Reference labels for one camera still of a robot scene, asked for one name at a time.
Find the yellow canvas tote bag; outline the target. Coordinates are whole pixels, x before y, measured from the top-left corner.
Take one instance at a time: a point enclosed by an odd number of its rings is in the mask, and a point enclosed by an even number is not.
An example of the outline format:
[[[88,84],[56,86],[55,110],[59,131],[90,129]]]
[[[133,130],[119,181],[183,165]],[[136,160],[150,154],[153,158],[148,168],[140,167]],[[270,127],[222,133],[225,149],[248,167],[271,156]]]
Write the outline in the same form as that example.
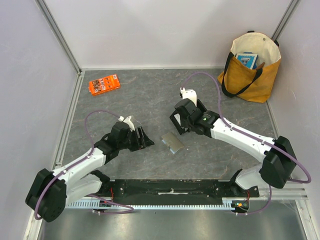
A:
[[[237,54],[245,52],[257,54],[257,68],[250,69],[237,59]],[[223,94],[265,103],[271,95],[281,60],[278,42],[263,33],[248,31],[234,39],[224,70],[218,76]]]

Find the beige leather card holder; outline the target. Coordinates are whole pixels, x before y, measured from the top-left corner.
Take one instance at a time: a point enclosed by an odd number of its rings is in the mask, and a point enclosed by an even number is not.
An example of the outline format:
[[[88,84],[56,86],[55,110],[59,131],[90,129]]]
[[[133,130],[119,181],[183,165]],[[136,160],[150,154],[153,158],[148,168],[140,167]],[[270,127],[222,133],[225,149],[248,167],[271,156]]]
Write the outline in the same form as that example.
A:
[[[183,143],[172,132],[162,135],[161,140],[172,154],[176,154],[184,148]]]

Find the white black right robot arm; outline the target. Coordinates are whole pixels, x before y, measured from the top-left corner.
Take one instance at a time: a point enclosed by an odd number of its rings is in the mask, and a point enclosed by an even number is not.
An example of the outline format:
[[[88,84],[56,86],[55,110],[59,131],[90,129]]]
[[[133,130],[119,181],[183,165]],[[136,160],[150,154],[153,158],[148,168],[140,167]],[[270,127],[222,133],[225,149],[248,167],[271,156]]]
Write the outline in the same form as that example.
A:
[[[188,98],[179,101],[170,120],[181,135],[194,132],[220,140],[259,161],[258,165],[239,169],[232,176],[229,181],[229,191],[235,197],[240,197],[248,189],[261,184],[282,189],[296,167],[296,163],[286,156],[286,154],[295,155],[287,138],[279,136],[273,139],[238,127],[221,118],[218,113],[207,110],[199,100],[197,103]]]

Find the orange card box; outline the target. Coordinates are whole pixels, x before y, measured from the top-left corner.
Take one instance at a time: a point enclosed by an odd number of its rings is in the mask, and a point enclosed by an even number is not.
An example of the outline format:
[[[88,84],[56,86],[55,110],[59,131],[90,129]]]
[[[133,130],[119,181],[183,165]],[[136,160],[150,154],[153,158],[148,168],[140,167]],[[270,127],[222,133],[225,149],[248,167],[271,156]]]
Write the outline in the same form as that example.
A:
[[[98,96],[121,87],[117,74],[108,75],[88,83],[88,91],[92,96]]]

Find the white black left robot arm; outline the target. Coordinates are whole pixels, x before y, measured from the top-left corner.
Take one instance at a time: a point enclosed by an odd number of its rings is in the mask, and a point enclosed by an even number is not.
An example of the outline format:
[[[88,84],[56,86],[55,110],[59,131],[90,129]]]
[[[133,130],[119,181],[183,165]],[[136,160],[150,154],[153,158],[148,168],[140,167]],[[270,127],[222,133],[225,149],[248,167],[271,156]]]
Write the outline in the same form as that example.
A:
[[[68,204],[91,194],[103,197],[110,192],[109,177],[98,169],[120,151],[135,152],[154,144],[141,126],[131,129],[128,123],[118,121],[82,156],[58,169],[40,170],[25,203],[34,211],[36,220],[52,222]]]

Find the black card tray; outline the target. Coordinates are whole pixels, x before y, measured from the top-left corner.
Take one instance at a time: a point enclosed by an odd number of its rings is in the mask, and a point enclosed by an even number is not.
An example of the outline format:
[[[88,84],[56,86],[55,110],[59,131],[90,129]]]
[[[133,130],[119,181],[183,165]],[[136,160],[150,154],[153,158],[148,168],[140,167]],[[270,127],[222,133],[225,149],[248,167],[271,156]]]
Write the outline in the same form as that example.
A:
[[[174,109],[169,119],[180,135],[186,132],[195,132],[199,135],[205,133],[205,129],[200,126],[199,121],[207,109],[199,99],[197,99],[197,106],[189,99],[182,99],[174,106]],[[180,124],[175,119],[175,114],[180,115]]]

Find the blue book in bag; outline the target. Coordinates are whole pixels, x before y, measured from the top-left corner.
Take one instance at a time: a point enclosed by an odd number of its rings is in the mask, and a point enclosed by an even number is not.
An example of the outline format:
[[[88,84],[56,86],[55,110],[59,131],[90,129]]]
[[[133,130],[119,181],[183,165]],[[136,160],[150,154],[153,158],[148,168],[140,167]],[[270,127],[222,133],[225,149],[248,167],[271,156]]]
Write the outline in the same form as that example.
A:
[[[237,53],[236,59],[239,60],[248,69],[254,70],[257,68],[257,60],[259,55],[252,52]]]

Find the white card stack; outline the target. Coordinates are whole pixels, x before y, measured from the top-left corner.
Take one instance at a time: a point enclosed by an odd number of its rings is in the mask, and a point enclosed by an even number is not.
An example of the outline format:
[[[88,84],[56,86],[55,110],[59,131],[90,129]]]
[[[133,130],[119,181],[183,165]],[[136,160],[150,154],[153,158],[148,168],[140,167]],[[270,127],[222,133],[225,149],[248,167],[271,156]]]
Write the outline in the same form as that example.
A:
[[[177,113],[177,114],[174,115],[174,118],[176,119],[176,121],[180,125],[181,124],[180,115]]]

